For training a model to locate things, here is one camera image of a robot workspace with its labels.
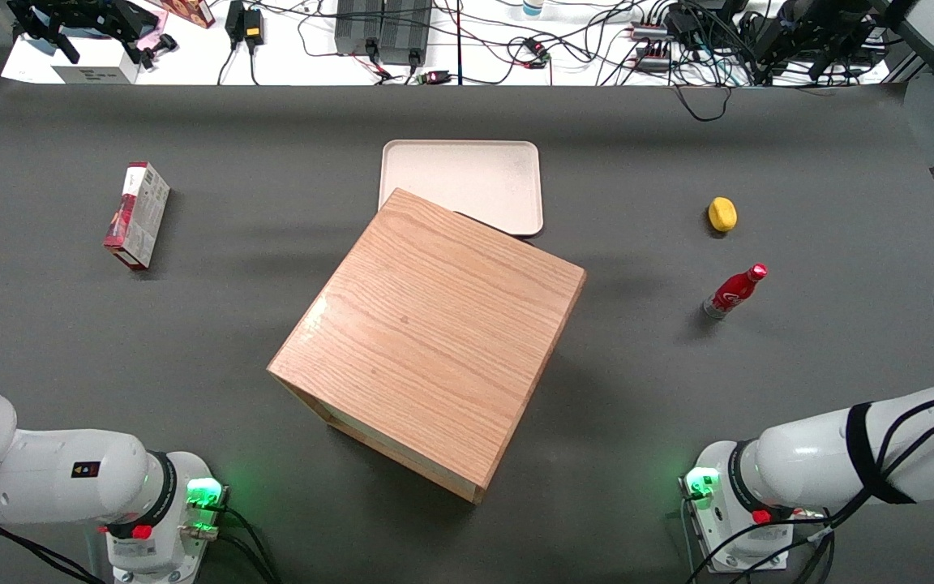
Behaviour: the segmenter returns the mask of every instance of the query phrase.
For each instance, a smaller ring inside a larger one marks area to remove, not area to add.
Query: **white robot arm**
[[[774,426],[756,440],[711,444],[682,481],[705,554],[714,552],[710,568],[742,572],[766,558],[776,560],[765,569],[785,568],[786,553],[776,552],[792,540],[792,526],[779,521],[804,509],[838,511],[861,492],[872,502],[934,499],[934,435],[922,440],[933,428],[929,388]]]
[[[16,429],[0,396],[0,525],[96,522],[116,579],[190,583],[216,514],[221,485],[189,452],[149,452],[105,430]]]

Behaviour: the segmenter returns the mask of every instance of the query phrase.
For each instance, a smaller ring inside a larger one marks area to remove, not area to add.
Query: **small bottle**
[[[756,284],[759,280],[766,277],[766,266],[763,264],[753,265],[745,273],[734,274],[730,280],[724,281],[723,285],[716,290],[715,294],[708,297],[701,307],[705,309],[705,314],[715,319],[721,319],[726,313],[734,310],[734,307],[744,302],[752,292],[756,291]]]
[[[538,16],[542,12],[542,0],[521,0],[521,9],[529,16]]]

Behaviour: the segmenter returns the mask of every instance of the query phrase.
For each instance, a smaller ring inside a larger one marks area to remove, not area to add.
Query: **wooden box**
[[[334,428],[477,504],[583,281],[396,190],[268,369]]]

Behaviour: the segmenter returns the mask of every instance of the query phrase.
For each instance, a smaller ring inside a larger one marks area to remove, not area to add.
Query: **green led light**
[[[690,494],[696,499],[704,499],[712,495],[712,490],[719,482],[719,470],[705,469],[697,466],[691,469],[684,478],[687,487],[690,488]]]
[[[222,500],[222,484],[211,477],[186,483],[186,502],[194,505],[218,505]]]

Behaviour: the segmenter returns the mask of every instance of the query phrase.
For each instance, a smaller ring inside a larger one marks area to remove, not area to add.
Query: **power supply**
[[[427,59],[431,0],[387,0],[381,25],[379,59],[384,64],[421,67]]]
[[[381,41],[384,0],[337,0],[334,45],[344,55],[370,55]]]

